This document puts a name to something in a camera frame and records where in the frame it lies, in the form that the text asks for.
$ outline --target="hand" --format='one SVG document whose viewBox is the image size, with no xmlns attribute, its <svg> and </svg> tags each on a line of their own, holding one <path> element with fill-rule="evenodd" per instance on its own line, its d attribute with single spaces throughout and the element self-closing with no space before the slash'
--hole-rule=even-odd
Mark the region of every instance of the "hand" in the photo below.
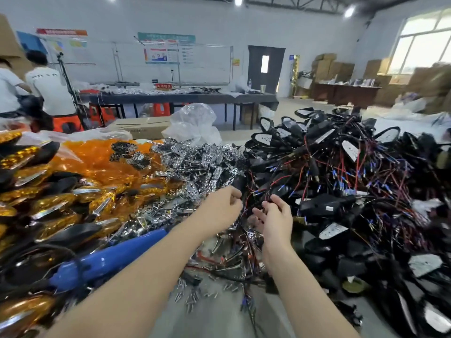
<svg viewBox="0 0 451 338">
<path fill-rule="evenodd" d="M 240 197 L 240 190 L 233 186 L 221 188 L 207 196 L 189 217 L 195 220 L 204 239 L 226 230 L 236 221 L 243 209 Z"/>
<path fill-rule="evenodd" d="M 265 210 L 253 208 L 252 212 L 262 222 L 260 231 L 263 233 L 263 263 L 271 271 L 271 265 L 279 253 L 291 248 L 291 230 L 293 217 L 290 206 L 279 196 L 271 195 L 273 203 L 262 202 Z"/>
</svg>

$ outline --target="red sign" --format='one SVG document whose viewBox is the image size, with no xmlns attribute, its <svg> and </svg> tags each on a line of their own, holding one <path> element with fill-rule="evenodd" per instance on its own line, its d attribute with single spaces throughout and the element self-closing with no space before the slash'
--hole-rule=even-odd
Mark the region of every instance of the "red sign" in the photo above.
<svg viewBox="0 0 451 338">
<path fill-rule="evenodd" d="M 172 84 L 169 83 L 156 83 L 155 88 L 157 89 L 172 89 Z"/>
<path fill-rule="evenodd" d="M 62 30 L 55 28 L 37 28 L 36 33 L 46 35 L 87 35 L 86 30 Z"/>
</svg>

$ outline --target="brown desk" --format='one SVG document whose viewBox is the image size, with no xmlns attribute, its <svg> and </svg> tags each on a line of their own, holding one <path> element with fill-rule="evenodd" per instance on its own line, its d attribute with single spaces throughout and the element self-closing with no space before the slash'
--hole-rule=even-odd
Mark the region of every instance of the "brown desk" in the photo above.
<svg viewBox="0 0 451 338">
<path fill-rule="evenodd" d="M 327 100 L 327 104 L 347 105 L 351 102 L 354 106 L 366 109 L 374 104 L 379 89 L 380 87 L 315 83 L 311 97 L 315 101 Z"/>
</svg>

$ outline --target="black hair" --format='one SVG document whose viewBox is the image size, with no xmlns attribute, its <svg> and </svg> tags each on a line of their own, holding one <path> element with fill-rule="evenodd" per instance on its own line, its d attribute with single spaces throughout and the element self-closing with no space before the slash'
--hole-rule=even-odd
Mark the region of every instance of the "black hair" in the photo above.
<svg viewBox="0 0 451 338">
<path fill-rule="evenodd" d="M 37 65 L 47 65 L 47 56 L 41 51 L 31 50 L 27 52 L 27 59 Z"/>
<path fill-rule="evenodd" d="M 13 68 L 13 67 L 11 66 L 11 63 L 8 62 L 5 58 L 0 58 L 0 64 L 6 64 L 6 65 L 8 65 L 8 67 L 9 67 L 10 69 Z"/>
</svg>

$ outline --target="person's left hand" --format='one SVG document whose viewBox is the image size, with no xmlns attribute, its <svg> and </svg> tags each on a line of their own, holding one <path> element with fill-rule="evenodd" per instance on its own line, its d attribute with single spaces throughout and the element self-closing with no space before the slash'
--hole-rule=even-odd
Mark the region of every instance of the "person's left hand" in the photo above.
<svg viewBox="0 0 451 338">
<path fill-rule="evenodd" d="M 200 207 L 189 217 L 199 233 L 207 239 L 231 226 L 240 214 L 243 203 L 241 191 L 233 186 L 210 193 Z"/>
</svg>

